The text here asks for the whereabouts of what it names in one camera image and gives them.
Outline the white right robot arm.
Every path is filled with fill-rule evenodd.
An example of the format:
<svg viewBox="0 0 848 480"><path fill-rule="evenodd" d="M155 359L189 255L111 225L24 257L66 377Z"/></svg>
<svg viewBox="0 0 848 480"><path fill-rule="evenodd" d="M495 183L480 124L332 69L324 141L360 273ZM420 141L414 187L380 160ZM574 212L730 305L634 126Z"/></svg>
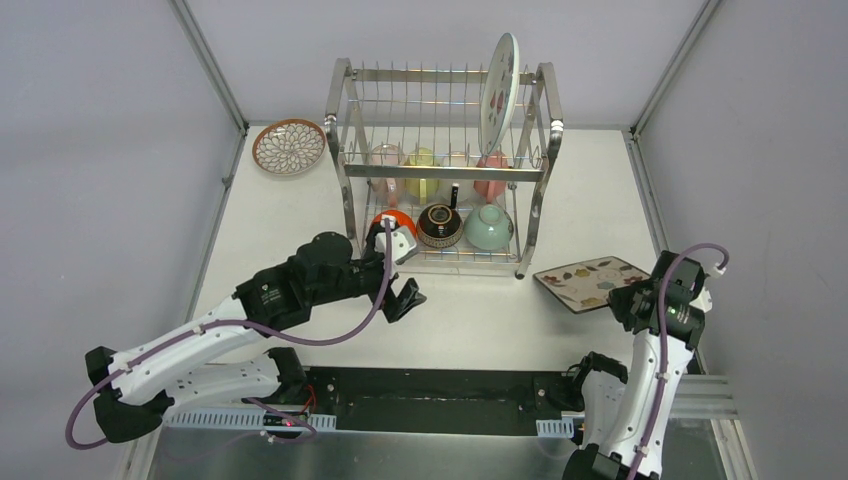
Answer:
<svg viewBox="0 0 848 480"><path fill-rule="evenodd" d="M591 352L567 384L585 414L566 479L658 479L671 406L705 328L695 300L706 274L697 261L661 253L650 277L612 290L615 319L633 333L631 366Z"/></svg>

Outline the beige bowl dark rim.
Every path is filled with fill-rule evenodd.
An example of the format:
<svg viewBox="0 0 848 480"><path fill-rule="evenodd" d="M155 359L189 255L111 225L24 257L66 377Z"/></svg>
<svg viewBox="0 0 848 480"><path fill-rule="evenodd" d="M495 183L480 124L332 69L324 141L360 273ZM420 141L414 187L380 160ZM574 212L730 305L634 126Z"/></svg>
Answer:
<svg viewBox="0 0 848 480"><path fill-rule="evenodd" d="M463 220L449 205L427 206L417 220L417 237L425 246L446 249L456 245L463 235Z"/></svg>

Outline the square floral plate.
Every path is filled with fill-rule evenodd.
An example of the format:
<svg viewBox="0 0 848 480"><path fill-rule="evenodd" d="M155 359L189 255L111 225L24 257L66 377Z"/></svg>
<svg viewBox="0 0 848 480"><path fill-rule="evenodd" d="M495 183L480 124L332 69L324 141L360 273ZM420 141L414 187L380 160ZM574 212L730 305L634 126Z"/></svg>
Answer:
<svg viewBox="0 0 848 480"><path fill-rule="evenodd" d="M609 292L649 278L616 256L575 262L537 272L533 278L574 314L605 308Z"/></svg>

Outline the orange plastic bowl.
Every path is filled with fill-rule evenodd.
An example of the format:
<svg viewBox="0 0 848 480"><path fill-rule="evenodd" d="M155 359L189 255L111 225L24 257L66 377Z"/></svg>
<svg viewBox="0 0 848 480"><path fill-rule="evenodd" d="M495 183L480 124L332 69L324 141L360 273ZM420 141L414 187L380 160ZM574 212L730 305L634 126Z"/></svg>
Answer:
<svg viewBox="0 0 848 480"><path fill-rule="evenodd" d="M391 227L392 231L396 231L400 228L406 227L409 230L409 233L406 234L405 237L407 239L410 239L413 243L417 242L417 230L415 222L408 214L398 209L383 210L372 219L366 237L368 241L373 240L378 233L383 231L385 216L391 217L393 219Z"/></svg>

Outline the stainless steel dish rack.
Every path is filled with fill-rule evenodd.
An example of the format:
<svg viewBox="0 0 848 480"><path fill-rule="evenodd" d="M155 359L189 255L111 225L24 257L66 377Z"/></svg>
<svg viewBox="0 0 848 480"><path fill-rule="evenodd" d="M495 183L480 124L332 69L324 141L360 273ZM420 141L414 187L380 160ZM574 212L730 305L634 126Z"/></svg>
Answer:
<svg viewBox="0 0 848 480"><path fill-rule="evenodd" d="M333 68L323 121L342 195L344 231L356 252L366 244L372 219L393 209L378 200L369 179L387 169L404 182L428 179L495 181L505 189L495 198L514 222L509 245L484 251L468 240L446 249L421 246L405 263L409 272L507 275L524 278L538 245L545 192L564 136L562 103L552 63L523 67L511 125L498 153L503 168L484 163L478 128L486 79L483 67L355 65L338 59ZM396 144L402 166L370 165L372 149ZM467 167L444 167L452 151L465 152ZM425 202L410 189L397 207L417 218Z"/></svg>

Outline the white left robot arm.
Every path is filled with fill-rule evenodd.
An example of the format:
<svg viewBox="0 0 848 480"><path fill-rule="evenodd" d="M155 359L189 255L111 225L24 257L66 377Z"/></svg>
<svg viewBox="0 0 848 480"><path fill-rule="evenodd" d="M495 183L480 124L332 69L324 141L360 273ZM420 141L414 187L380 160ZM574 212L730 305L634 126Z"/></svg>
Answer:
<svg viewBox="0 0 848 480"><path fill-rule="evenodd" d="M372 227L363 254L349 240L322 232L285 262L257 272L216 307L144 345L85 355L97 425L108 443L141 438L177 414L241 400L295 404L306 398L306 373L294 350L314 340L288 329L309 321L321 305L367 296L365 322L383 313L394 323L425 302L415 280L391 289L394 268L416 254L407 227Z"/></svg>

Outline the white ribbed mug black rim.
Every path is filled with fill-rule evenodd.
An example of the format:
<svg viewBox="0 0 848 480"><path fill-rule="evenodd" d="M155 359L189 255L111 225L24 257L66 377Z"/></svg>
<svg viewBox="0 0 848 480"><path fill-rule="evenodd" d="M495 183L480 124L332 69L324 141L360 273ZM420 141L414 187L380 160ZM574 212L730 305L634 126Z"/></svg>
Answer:
<svg viewBox="0 0 848 480"><path fill-rule="evenodd" d="M444 167L467 167L468 166L468 158L465 152L462 151L452 151L448 154L448 156L442 161L442 165ZM439 188L438 195L444 199L450 201L452 198L453 186L456 185L458 187L457 190L457 205L460 205L463 202L468 201L473 194L474 190L474 181L471 179L440 179L439 180Z"/></svg>

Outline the brown floral round plate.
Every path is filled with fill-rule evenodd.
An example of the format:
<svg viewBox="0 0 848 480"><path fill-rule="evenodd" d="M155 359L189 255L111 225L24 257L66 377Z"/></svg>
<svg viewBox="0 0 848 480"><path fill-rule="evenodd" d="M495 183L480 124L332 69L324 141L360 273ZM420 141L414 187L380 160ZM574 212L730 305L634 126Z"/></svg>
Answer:
<svg viewBox="0 0 848 480"><path fill-rule="evenodd" d="M326 145L322 127L294 118L265 127L254 140L251 154L262 171L275 176L294 176L314 167Z"/></svg>

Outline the mint green bowl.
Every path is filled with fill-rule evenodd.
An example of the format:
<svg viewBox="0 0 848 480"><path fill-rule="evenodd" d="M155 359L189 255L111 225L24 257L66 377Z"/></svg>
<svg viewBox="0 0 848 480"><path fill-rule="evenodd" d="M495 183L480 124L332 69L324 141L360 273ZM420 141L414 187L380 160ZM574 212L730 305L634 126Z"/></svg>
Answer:
<svg viewBox="0 0 848 480"><path fill-rule="evenodd" d="M464 221L467 240L484 251L506 248L514 235L514 222L509 214L494 204L485 204L471 211Z"/></svg>

